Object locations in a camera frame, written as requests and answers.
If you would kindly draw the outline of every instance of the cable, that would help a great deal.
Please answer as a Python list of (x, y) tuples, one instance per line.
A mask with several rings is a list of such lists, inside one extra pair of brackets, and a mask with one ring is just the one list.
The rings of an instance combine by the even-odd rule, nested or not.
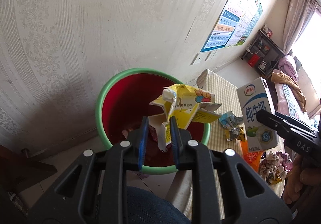
[(262, 41), (263, 41), (263, 37), (262, 37), (262, 34), (261, 34), (261, 44), (260, 44), (260, 49), (259, 49), (259, 51), (258, 51), (258, 52), (256, 52), (256, 53), (252, 53), (251, 51), (249, 51), (252, 55), (255, 55), (255, 54), (257, 54), (257, 53), (259, 53), (259, 52), (260, 52), (261, 47), (262, 47)]

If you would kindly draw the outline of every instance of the wall outlet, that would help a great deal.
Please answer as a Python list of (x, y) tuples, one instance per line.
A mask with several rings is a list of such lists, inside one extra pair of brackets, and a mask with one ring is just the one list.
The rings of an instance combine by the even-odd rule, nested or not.
[(208, 54), (206, 52), (196, 54), (196, 56), (192, 62), (192, 65), (202, 62), (207, 57), (207, 55)]
[(207, 56), (206, 59), (205, 59), (205, 61), (207, 61), (207, 60), (209, 60), (209, 59), (212, 59), (212, 58), (214, 57), (216, 51), (217, 51), (217, 50), (214, 50), (214, 51), (209, 52), (209, 53), (208, 53), (208, 56)]

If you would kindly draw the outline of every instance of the cartoon bear print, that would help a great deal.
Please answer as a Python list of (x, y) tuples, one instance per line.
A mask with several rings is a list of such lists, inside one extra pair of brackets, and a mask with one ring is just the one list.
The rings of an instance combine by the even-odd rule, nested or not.
[(203, 97), (203, 90), (202, 89), (195, 89), (194, 91), (195, 91), (195, 94), (197, 95), (195, 97), (195, 101), (197, 103), (200, 103), (202, 101), (202, 99), (204, 98)]
[(210, 102), (211, 101), (211, 93), (203, 91), (202, 102)]

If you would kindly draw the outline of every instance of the poster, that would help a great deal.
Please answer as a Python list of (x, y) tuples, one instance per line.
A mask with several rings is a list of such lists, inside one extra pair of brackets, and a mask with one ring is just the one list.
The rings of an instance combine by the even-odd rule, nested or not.
[(262, 11), (260, 0), (228, 0), (201, 52), (242, 45)]

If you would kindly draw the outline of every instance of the patterned wallpaper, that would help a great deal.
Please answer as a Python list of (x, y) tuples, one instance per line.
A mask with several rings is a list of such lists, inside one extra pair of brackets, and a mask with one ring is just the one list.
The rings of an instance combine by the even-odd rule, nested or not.
[(97, 95), (124, 69), (188, 81), (234, 58), (189, 66), (226, 1), (0, 0), (0, 144), (47, 156), (95, 136)]

